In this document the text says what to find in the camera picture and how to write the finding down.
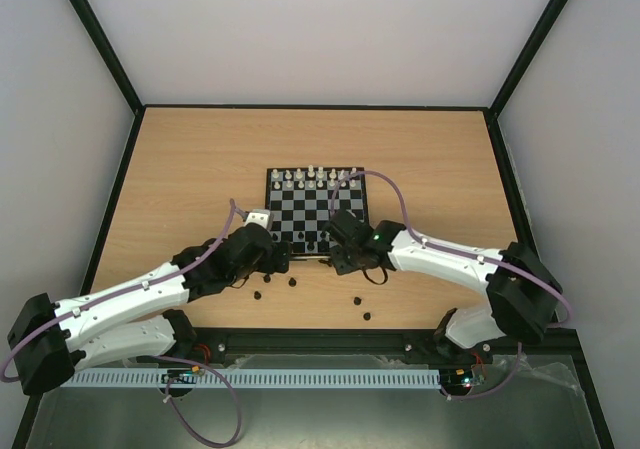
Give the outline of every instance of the black metal frame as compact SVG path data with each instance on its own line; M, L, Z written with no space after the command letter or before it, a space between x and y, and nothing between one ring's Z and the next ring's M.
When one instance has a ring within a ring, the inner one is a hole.
M120 196L120 191L125 180L126 172L133 154L136 139L144 118L146 107L190 107L190 108L244 108L244 109L331 109L331 110L402 110L402 111L482 111L487 124L489 138L496 158L496 164L505 191L505 196L513 220L516 236L520 242L527 244L536 250L533 233L529 224L524 204L520 195L511 161L502 137L498 116L504 109L509 98L513 94L519 81L535 57L544 39L553 27L568 0L550 0L542 16L536 24L529 39L524 45L507 79L502 85L493 104L488 107L461 107L461 106L359 106L359 105L259 105L259 104L150 104L143 105L131 85L124 68L113 50L106 34L91 9L88 0L69 0L78 17L84 24L87 33L100 52L105 64L109 68L118 87L129 103L135 119L131 128L125 152L116 174L116 180L109 197L100 232L96 240L94 251L84 282L81 294L90 291L94 277L106 242L111 221ZM225 354L270 353L270 354L377 354L398 358L408 363L438 362L431 359L432 356L421 355L418 351L405 351L407 344L417 344L420 340L432 335L432 330L275 330L275 329L200 329L200 337L206 339L210 347L216 348L218 344L225 345ZM515 353L515 341L508 338L499 339L491 343L495 353ZM578 373L580 384L585 392L586 401L598 435L601 447L612 448L613 441L609 433L602 409L598 402L593 381L586 364L584 353L578 336L574 330L554 329L550 330L542 344L527 346L529 354L546 355L570 355ZM26 447L31 428L33 426L40 396L32 396L22 418L22 422L13 443L13 449Z

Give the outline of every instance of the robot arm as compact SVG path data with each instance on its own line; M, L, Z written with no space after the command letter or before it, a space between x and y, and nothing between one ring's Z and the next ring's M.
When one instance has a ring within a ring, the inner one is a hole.
M184 249L143 276L101 292L53 304L46 293L29 299L9 333L11 348L43 324L65 314L72 316L33 339L15 356L23 392L42 394L63 384L77 370L126 357L185 356L195 341L195 332L182 311L168 310L147 321L130 321L219 294L253 272L287 272L289 245L272 240L270 219L269 211L249 213L243 227L182 275L170 277L199 259L213 239ZM135 285L141 288L113 297Z
M486 261L505 261L562 293L558 282L526 246L512 243L506 250L467 247L417 234L417 242L403 224L382 221L374 230L351 213L337 211L328 232L338 242L331 260L339 275L382 268L414 271L464 285L486 298L468 309L452 309L434 338L438 352L453 357L460 350L510 336L539 343L551 321L557 300L529 280Z

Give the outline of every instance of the wooden tabletop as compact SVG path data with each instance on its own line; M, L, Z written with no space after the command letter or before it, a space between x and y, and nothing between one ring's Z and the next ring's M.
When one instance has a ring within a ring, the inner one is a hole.
M93 290L215 237L231 197L244 210L264 207L268 167L309 164L386 174L403 191L412 225L428 235L497 248L515 240L480 112L149 108ZM402 220L385 182L367 177L367 192L372 225ZM254 275L241 289L182 309L199 327L433 328L447 310L478 301L471 290L424 274L392 272L375 286L361 273L338 277L305 261L270 283Z

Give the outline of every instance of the wooden table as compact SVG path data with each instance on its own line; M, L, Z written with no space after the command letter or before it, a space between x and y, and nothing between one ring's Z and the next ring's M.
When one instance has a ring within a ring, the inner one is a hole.
M499 248L515 240L480 112L149 108L93 291L215 237L231 197L245 210L264 207L267 167L309 164L388 175L403 191L412 225L434 237ZM374 226L402 220L385 182L368 177L367 190ZM287 284L291 276L296 287ZM183 309L199 327L417 329L478 301L471 290L424 274L390 273L375 286L361 273L338 277L305 261L268 284L254 275L241 289Z

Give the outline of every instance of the table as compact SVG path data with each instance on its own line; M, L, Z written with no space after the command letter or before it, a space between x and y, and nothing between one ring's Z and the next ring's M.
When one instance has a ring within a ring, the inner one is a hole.
M499 248L515 240L479 111L148 108L92 291L215 237L230 197L245 210L264 207L266 168L309 164L388 175L404 193L412 225L434 237ZM385 182L367 177L367 191L373 225L401 220ZM183 309L198 327L420 329L479 301L423 274L391 273L375 286L360 273L338 277L305 261L268 284L254 275L241 289Z

